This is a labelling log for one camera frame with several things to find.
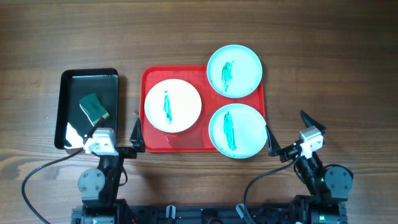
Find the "green yellow sponge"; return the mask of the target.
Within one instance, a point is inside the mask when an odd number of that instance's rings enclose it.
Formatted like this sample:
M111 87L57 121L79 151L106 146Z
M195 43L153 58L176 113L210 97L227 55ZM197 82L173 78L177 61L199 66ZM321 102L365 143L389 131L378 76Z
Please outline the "green yellow sponge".
M80 99L79 105L84 114L86 114L87 118L89 119L89 122L93 126L95 126L101 118L109 118L109 113L101 104L99 98L95 93L91 93Z

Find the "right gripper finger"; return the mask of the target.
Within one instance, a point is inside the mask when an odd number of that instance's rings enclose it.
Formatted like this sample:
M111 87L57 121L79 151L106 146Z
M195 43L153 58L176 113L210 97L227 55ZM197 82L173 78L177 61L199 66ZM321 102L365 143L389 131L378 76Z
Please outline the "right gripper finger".
M281 147L268 125L266 125L266 131L268 137L269 156L279 156Z
M311 118L306 112L304 112L304 110L300 110L300 116L304 122L304 125L307 128L311 128L312 126L314 126L321 132L321 134L325 134L326 127L321 123L319 123L318 121Z

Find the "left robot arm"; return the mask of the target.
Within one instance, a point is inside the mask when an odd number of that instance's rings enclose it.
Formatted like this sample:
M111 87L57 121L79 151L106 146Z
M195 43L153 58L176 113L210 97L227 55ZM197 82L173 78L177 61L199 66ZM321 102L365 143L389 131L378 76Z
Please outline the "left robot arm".
M78 179L83 206L72 211L72 223L128 224L137 223L134 212L125 199L118 199L121 175L126 173L125 159L135 159L146 150L141 119L137 119L131 133L131 147L117 146L114 129L105 128L100 118L83 138L83 149L99 157L97 168L84 171Z

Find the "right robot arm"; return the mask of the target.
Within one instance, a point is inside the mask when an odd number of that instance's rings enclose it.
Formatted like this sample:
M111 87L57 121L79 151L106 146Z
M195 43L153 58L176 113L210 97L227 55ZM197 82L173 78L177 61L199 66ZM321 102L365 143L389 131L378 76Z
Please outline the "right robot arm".
M294 161L296 176L309 195L296 195L288 204L271 206L274 223L348 223L345 202L353 185L354 174L339 164L323 165L317 151L325 144L326 127L300 111L306 129L298 140L284 148L269 134L269 155L282 163Z

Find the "white plate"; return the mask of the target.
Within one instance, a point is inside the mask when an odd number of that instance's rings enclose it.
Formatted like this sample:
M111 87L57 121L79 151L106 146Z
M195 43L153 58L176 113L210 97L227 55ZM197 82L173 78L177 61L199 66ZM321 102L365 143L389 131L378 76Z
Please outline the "white plate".
M168 79L154 85L144 102L150 124L166 133L179 133L195 124L202 108L197 89L184 80Z

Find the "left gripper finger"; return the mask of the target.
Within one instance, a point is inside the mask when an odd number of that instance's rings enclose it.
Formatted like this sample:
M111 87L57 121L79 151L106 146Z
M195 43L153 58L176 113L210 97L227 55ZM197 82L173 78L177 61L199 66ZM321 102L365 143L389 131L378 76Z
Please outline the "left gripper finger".
M93 133L96 131L97 128L102 128L102 127L103 127L103 123L104 123L103 120L99 120L99 121L93 126L93 128L92 128L88 133L86 133L86 134L84 135L84 138L85 138L85 139L91 138L92 135L93 135Z
M141 119L137 118L134 128L132 130L131 136L129 138L130 143L132 144L132 148L136 152L145 152L146 151L146 145L144 142L144 137L142 133L142 123Z

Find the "light blue plate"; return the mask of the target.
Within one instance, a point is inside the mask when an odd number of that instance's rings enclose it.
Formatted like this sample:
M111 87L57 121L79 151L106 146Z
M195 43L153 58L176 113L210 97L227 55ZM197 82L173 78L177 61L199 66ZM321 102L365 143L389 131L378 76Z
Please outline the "light blue plate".
M233 159L252 157L267 142L264 117L253 107L241 103L218 109L210 119L208 134L214 147Z
M250 95L262 80L259 57L243 45L226 45L210 57L206 74L212 88L228 98Z

